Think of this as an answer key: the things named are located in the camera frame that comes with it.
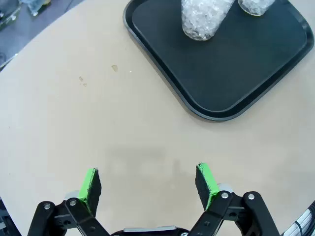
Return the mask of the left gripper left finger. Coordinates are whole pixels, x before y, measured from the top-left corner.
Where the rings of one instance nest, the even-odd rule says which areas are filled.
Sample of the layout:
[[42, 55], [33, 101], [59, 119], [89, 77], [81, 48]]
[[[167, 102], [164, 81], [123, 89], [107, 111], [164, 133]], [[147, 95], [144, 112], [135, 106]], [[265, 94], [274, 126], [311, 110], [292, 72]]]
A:
[[98, 169], [89, 169], [77, 197], [59, 205], [43, 201], [37, 205], [29, 236], [64, 236], [69, 229], [77, 229], [83, 236], [108, 236], [109, 233], [96, 219], [101, 195]]

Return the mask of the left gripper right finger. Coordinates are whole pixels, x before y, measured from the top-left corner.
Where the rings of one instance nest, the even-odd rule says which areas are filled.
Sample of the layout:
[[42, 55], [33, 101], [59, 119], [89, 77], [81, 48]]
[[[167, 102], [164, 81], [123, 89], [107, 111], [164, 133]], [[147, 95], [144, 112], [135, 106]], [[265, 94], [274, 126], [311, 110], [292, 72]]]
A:
[[215, 236], [224, 221], [233, 221], [243, 236], [280, 234], [258, 192], [247, 192], [241, 197], [220, 190], [205, 163], [196, 165], [195, 185], [204, 212], [190, 230], [190, 236]]

